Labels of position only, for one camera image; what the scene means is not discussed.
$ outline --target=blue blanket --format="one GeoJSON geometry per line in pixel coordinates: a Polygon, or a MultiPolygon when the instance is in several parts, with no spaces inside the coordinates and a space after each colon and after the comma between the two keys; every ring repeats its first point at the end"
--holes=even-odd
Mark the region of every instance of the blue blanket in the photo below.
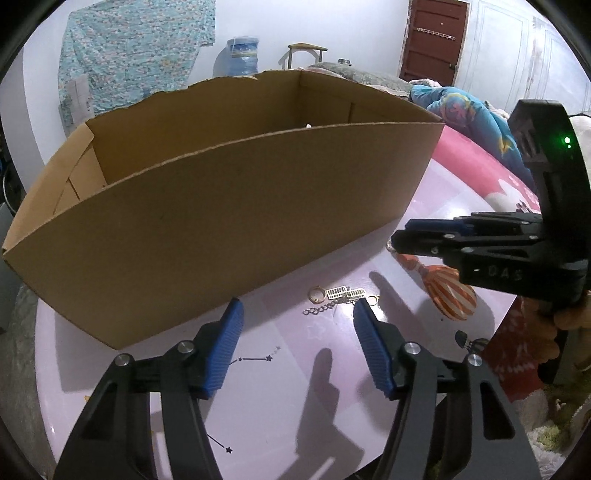
{"type": "Polygon", "coordinates": [[[534,179],[523,163],[507,121],[492,113],[482,101],[454,87],[425,85],[415,85],[410,98],[480,145],[535,192],[534,179]]]}

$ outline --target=white cabinet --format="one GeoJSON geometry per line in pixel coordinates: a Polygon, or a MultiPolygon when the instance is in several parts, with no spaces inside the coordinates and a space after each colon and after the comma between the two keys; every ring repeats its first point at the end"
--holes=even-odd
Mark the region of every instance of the white cabinet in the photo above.
{"type": "Polygon", "coordinates": [[[556,29],[525,0],[472,0],[458,88],[511,112],[522,98],[591,109],[591,82],[556,29]]]}

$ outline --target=small hot air balloon print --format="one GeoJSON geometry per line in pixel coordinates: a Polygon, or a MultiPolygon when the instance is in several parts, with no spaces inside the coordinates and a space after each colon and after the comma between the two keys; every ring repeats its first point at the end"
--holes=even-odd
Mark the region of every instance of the small hot air balloon print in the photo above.
{"type": "Polygon", "coordinates": [[[484,348],[488,345],[488,340],[486,338],[477,338],[476,340],[472,341],[468,338],[466,332],[458,330],[456,332],[456,343],[458,347],[465,348],[466,350],[468,350],[469,355],[473,353],[479,355],[484,351],[484,348]]]}
{"type": "Polygon", "coordinates": [[[455,322],[464,322],[474,314],[476,293],[470,285],[460,282],[457,270],[445,265],[424,265],[414,255],[399,254],[390,241],[387,247],[405,270],[421,275],[425,291],[443,315],[455,322]]]}

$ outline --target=gold ring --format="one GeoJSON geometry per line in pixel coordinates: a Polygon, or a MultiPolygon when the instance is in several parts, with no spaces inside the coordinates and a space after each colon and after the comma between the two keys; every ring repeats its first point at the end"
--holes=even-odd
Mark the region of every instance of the gold ring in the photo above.
{"type": "Polygon", "coordinates": [[[312,287],[310,290],[308,290],[308,299],[314,305],[318,305],[326,300],[326,290],[320,286],[312,287]],[[322,297],[318,298],[318,296],[314,295],[314,293],[320,293],[322,295],[322,297]]]}

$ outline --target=door frame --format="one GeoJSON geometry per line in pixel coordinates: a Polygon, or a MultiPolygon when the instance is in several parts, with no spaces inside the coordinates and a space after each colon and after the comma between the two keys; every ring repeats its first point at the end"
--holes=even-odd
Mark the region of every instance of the door frame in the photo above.
{"type": "MultiPolygon", "coordinates": [[[[413,5],[417,1],[418,0],[408,0],[407,26],[406,26],[406,29],[404,30],[404,39],[402,41],[402,53],[400,55],[400,60],[398,62],[398,77],[399,78],[401,78],[402,65],[404,64],[404,58],[406,57],[406,55],[408,53],[408,49],[410,47],[410,45],[408,44],[408,37],[410,36],[410,27],[413,24],[414,17],[417,14],[417,11],[413,10],[413,5]]],[[[462,55],[464,53],[464,44],[466,42],[466,33],[468,31],[468,22],[470,21],[470,13],[472,13],[472,2],[470,0],[454,0],[454,1],[461,2],[463,4],[467,4],[466,22],[464,23],[464,33],[462,35],[462,44],[460,45],[460,55],[457,58],[457,65],[459,66],[460,61],[462,60],[462,55]]],[[[456,68],[456,71],[453,73],[452,86],[456,85],[457,71],[458,71],[458,68],[456,68]]]]}

